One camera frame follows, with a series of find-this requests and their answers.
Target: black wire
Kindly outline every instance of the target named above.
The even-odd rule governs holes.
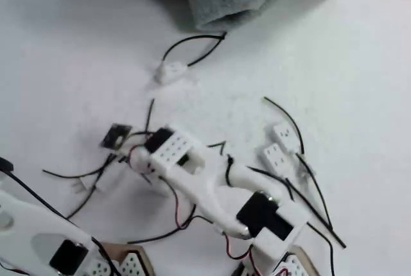
[[[152,99],[150,102],[150,106],[148,107],[147,119],[146,119],[146,127],[144,129],[145,132],[148,132],[148,127],[150,126],[150,118],[152,116],[153,106],[154,106],[155,99]]]
[[[230,183],[230,169],[231,166],[234,164],[234,159],[231,157],[231,155],[227,155],[227,169],[225,170],[225,183],[227,183],[228,186],[232,187],[231,183]]]
[[[109,264],[109,266],[110,266],[110,276],[112,276],[113,274],[116,274],[117,276],[121,276],[120,272],[117,270],[117,268],[114,266],[113,262],[111,261],[110,256],[108,255],[108,253],[104,249],[103,245],[94,237],[91,237],[91,240],[94,244],[97,245],[101,256],[104,259],[106,259],[107,263]]]
[[[317,210],[312,206],[312,204],[308,201],[308,199],[286,178],[287,183],[290,187],[295,191],[299,197],[305,202],[305,204],[310,208],[311,212],[318,218],[318,220],[328,229],[328,232],[335,238],[338,244],[341,245],[342,248],[347,248],[347,245],[340,239],[340,237],[334,232],[334,230],[328,225],[325,219],[317,212]]]
[[[188,227],[188,225],[191,223],[191,219],[193,218],[193,215],[196,211],[197,206],[194,204],[190,214],[188,215],[187,219],[184,221],[184,223],[182,223],[181,227]],[[143,244],[143,243],[147,243],[147,242],[152,242],[152,241],[158,241],[160,239],[164,239],[166,237],[172,236],[173,234],[177,233],[178,231],[181,231],[182,229],[180,228],[175,228],[170,232],[167,232],[165,234],[162,234],[160,236],[155,236],[155,237],[149,237],[148,239],[138,239],[136,241],[129,241],[127,242],[127,244]]]
[[[334,248],[329,239],[322,234],[317,228],[315,228],[311,223],[307,223],[309,228],[311,228],[315,233],[317,233],[320,237],[322,237],[329,245],[329,264],[331,266],[331,274],[332,276],[335,276],[334,273]]]
[[[223,153],[224,153],[224,148],[225,148],[225,144],[226,144],[226,143],[227,143],[227,141],[222,141],[222,142],[219,142],[219,143],[210,144],[210,145],[208,145],[207,147],[208,147],[208,148],[215,148],[215,147],[217,147],[217,146],[221,146],[221,148],[220,148],[220,155],[222,156]]]
[[[201,56],[200,58],[192,61],[191,63],[189,63],[187,66],[191,67],[197,63],[199,63],[200,61],[204,60],[205,58],[207,58],[219,45],[220,43],[225,39],[225,36],[227,35],[227,32],[224,32],[221,36],[221,38],[218,40],[218,42],[203,56]]]
[[[282,106],[278,105],[276,102],[272,101],[271,99],[269,99],[266,96],[264,96],[264,99],[269,101],[274,106],[276,106],[279,110],[281,110],[291,120],[291,122],[293,123],[293,125],[295,127],[295,130],[297,131],[298,139],[300,140],[301,155],[304,155],[304,153],[305,153],[305,151],[304,151],[304,142],[302,141],[300,128],[298,127],[297,123],[294,121],[292,116]]]
[[[329,217],[329,214],[328,214],[328,209],[327,209],[326,201],[325,201],[325,199],[324,199],[324,196],[322,195],[322,192],[321,192],[321,190],[320,190],[320,186],[319,186],[318,183],[317,183],[317,179],[315,178],[314,173],[313,173],[313,171],[311,170],[311,168],[309,167],[309,165],[307,164],[307,162],[306,162],[298,153],[296,153],[295,155],[298,157],[298,159],[300,160],[300,162],[301,162],[301,163],[304,165],[304,167],[306,168],[306,170],[307,170],[308,174],[310,175],[310,177],[313,179],[314,184],[315,184],[315,187],[317,188],[317,191],[319,192],[322,205],[324,206],[324,210],[325,210],[325,212],[326,212],[326,216],[327,216],[327,219],[328,219],[329,227],[332,229],[332,228],[333,228],[333,224],[331,223],[331,218]]]
[[[134,132],[131,133],[130,135],[127,136],[127,139],[134,137],[134,136],[138,136],[138,135],[152,135],[154,134],[154,132],[149,132],[149,131],[142,131],[142,132]]]
[[[268,176],[268,177],[270,177],[270,178],[273,178],[274,180],[282,183],[282,184],[287,188],[288,195],[289,195],[290,198],[294,201],[294,195],[293,195],[293,193],[292,193],[292,191],[291,191],[290,186],[289,186],[289,185],[287,184],[287,182],[285,182],[282,178],[277,177],[277,176],[269,173],[268,171],[265,171],[265,170],[262,170],[262,169],[258,169],[258,168],[254,168],[254,167],[250,167],[250,166],[247,166],[247,167],[248,167],[249,169],[255,171],[255,172],[261,173],[262,175],[266,175],[266,176]]]
[[[201,56],[200,58],[192,61],[191,63],[189,63],[187,66],[191,67],[197,63],[199,63],[200,61],[202,61],[203,59],[205,59],[207,56],[209,56],[217,47],[218,45],[220,45],[221,41],[225,39],[225,36],[227,35],[227,32],[224,32],[222,35],[195,35],[194,37],[187,37],[185,39],[182,39],[180,41],[178,41],[177,43],[175,43],[174,45],[172,45],[164,54],[162,60],[165,61],[166,57],[168,56],[168,54],[170,53],[171,50],[173,50],[175,47],[177,47],[178,45],[180,45],[181,43],[187,42],[189,40],[196,40],[196,39],[216,39],[218,40],[217,44],[215,44],[206,54],[204,54],[203,56]]]
[[[83,202],[72,212],[70,213],[69,216],[67,216],[67,219],[70,220],[74,215],[76,215],[78,212],[83,209],[83,207],[86,205],[86,203],[90,200],[91,196],[94,194],[94,192],[97,190],[97,182],[101,178],[101,176],[104,174],[105,169],[113,162],[113,160],[116,159],[115,154],[110,154],[106,161],[104,162],[104,165],[102,165],[100,172],[98,173],[98,176],[96,180],[94,181],[93,185],[91,186],[91,190],[87,194],[87,196],[84,198]]]
[[[34,198],[36,198],[42,205],[47,207],[51,212],[65,219],[65,217],[61,215],[60,212],[58,212],[54,207],[52,207],[47,201],[43,200],[35,191],[33,191],[30,187],[28,187],[22,180],[17,178],[13,173],[11,173],[10,171],[2,171],[2,172],[8,177],[15,180],[21,187],[27,190],[27,192],[29,192]]]
[[[24,271],[17,270],[17,269],[15,269],[15,268],[7,268],[7,267],[5,267],[4,265],[2,265],[1,262],[0,262],[0,266],[1,266],[3,269],[5,269],[6,271],[9,271],[9,272],[13,272],[13,273],[20,274],[20,275],[29,275],[28,273],[26,273],[26,272],[24,272]]]

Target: plastic connector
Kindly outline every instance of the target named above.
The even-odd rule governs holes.
[[[293,170],[287,155],[283,153],[277,143],[265,148],[261,158],[266,164],[269,172],[274,173],[279,177],[288,177]]]
[[[285,152],[292,154],[300,152],[300,140],[288,123],[282,122],[274,125],[272,127],[272,136]]]
[[[157,69],[155,79],[162,85],[167,85],[183,77],[188,70],[188,66],[182,62],[176,61],[173,63],[161,62]]]

